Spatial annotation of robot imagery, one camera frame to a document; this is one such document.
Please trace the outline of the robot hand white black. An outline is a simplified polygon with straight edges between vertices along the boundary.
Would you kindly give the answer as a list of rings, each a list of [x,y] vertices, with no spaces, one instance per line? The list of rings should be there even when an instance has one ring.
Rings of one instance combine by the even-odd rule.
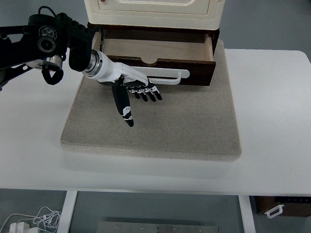
[[[94,79],[111,86],[117,110],[130,127],[133,127],[134,121],[128,92],[144,101],[162,100],[159,90],[144,73],[126,64],[113,62],[100,51],[93,50],[92,56],[96,61]]]

